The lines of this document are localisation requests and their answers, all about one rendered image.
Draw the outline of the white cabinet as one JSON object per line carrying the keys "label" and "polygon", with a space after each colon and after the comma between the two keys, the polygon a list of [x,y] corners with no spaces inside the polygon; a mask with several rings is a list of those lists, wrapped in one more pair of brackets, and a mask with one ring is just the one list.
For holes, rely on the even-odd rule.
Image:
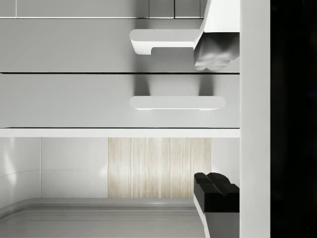
{"label": "white cabinet", "polygon": [[239,137],[240,74],[191,48],[135,53],[134,29],[200,19],[0,18],[0,137]]}

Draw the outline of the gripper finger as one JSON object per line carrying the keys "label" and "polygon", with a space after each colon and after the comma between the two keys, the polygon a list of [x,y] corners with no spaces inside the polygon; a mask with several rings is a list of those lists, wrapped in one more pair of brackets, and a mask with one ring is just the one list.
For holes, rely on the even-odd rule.
{"label": "gripper finger", "polygon": [[194,174],[194,195],[203,212],[238,213],[239,193],[239,187],[222,174]]}
{"label": "gripper finger", "polygon": [[219,70],[239,56],[239,32],[203,33],[194,49],[194,68]]}

